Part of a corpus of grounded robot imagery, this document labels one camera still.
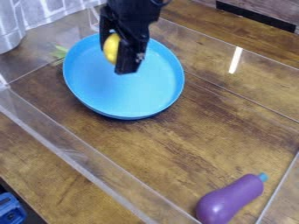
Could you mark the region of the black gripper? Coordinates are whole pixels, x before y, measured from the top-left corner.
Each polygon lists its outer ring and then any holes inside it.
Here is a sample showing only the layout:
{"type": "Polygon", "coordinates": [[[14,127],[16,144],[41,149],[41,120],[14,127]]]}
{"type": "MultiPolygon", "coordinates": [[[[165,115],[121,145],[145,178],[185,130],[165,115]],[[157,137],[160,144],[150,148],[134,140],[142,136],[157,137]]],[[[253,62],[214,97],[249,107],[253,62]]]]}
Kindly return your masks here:
{"type": "Polygon", "coordinates": [[[100,9],[100,47],[116,33],[120,43],[116,53],[116,74],[134,73],[145,58],[149,25],[158,20],[162,7],[172,0],[106,0],[100,9]]]}

